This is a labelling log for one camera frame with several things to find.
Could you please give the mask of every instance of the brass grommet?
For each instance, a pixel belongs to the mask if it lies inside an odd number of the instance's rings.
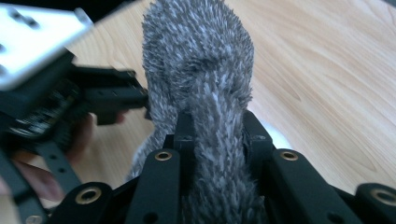
[[[171,158],[172,153],[166,151],[159,152],[155,155],[155,160],[157,161],[168,161]]]
[[[79,192],[76,197],[76,203],[89,204],[100,198],[102,191],[97,187],[89,187]]]
[[[372,189],[371,195],[381,203],[396,206],[396,195],[385,189]]]
[[[280,156],[287,161],[297,161],[298,155],[291,151],[283,151]]]

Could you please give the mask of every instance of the light wood grain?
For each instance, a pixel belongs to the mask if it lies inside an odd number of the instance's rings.
[[[227,0],[255,46],[257,117],[277,127],[332,185],[396,188],[396,10],[380,0]],[[70,47],[76,64],[142,64],[140,1],[97,24]],[[84,182],[123,183],[136,148],[152,131],[143,110],[99,127],[76,171]],[[13,223],[0,199],[0,222]]]

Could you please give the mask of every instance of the furry windscreen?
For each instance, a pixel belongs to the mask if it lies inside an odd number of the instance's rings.
[[[245,164],[242,117],[251,99],[253,45],[220,0],[157,0],[143,23],[143,66],[155,130],[128,178],[174,133],[177,114],[194,122],[196,171],[182,199],[184,223],[262,223],[263,202]]]

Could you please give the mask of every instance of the black plastic mount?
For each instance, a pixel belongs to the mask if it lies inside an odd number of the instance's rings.
[[[244,126],[245,132],[256,133],[245,134],[245,138],[250,138],[246,142],[255,141],[256,135],[266,134],[251,112],[247,111]],[[191,178],[183,175],[195,172],[194,165],[189,165],[195,162],[194,157],[186,153],[193,150],[192,127],[191,117],[179,114],[176,132],[166,136],[163,149],[148,155],[141,176],[112,193],[102,190],[102,195],[106,192],[102,201],[96,199],[98,191],[92,187],[100,189],[103,184],[88,183],[78,187],[66,196],[49,223],[180,223],[180,197],[188,195],[191,185]],[[261,188],[258,192],[265,197],[270,223],[396,223],[395,189],[363,184],[356,195],[350,195],[328,185],[301,153],[264,147],[266,144],[253,145],[246,145],[246,161],[250,172],[257,172],[257,164],[262,168],[257,178],[265,184],[258,185]],[[261,164],[249,159],[251,155],[262,157]],[[81,194],[89,204],[77,204]]]

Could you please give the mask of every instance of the wooden table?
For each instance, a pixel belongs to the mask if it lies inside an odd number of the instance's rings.
[[[249,109],[278,128],[325,179],[396,188],[396,9],[380,0],[227,0],[255,45]],[[79,65],[142,68],[140,1],[70,47]],[[121,185],[153,127],[144,110],[99,127],[75,169],[84,182]],[[0,223],[15,223],[6,197]]]

